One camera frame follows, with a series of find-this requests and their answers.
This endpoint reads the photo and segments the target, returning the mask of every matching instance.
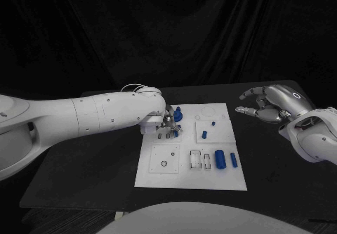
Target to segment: small blue cylinder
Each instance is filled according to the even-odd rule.
[[[216,151],[216,167],[219,169],[226,168],[226,160],[225,160],[225,154],[222,150]]]
[[[207,131],[202,132],[202,138],[206,139],[207,138]]]
[[[230,153],[230,158],[232,158],[233,167],[238,167],[236,158],[235,158],[235,153]]]

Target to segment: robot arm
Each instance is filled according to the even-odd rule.
[[[0,95],[0,180],[17,173],[50,146],[70,138],[137,124],[142,134],[164,126],[178,131],[168,108],[161,91],[153,87],[47,101]]]
[[[269,123],[288,123],[279,134],[291,141],[299,156],[310,162],[328,160],[337,165],[337,110],[314,110],[304,96],[284,85],[249,89],[240,100],[253,94],[259,110],[236,107],[236,111]]]

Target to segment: silver robotic hand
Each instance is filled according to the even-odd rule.
[[[285,85],[252,88],[239,98],[243,100],[252,95],[258,95],[259,109],[239,106],[235,110],[268,123],[281,123],[285,118],[292,121],[312,110],[305,97]]]
[[[268,123],[286,119],[279,134],[291,141],[298,155],[310,162],[328,160],[337,165],[337,110],[314,110],[304,96],[285,85],[252,88],[239,98],[252,95],[258,95],[259,109],[239,106],[235,110]]]

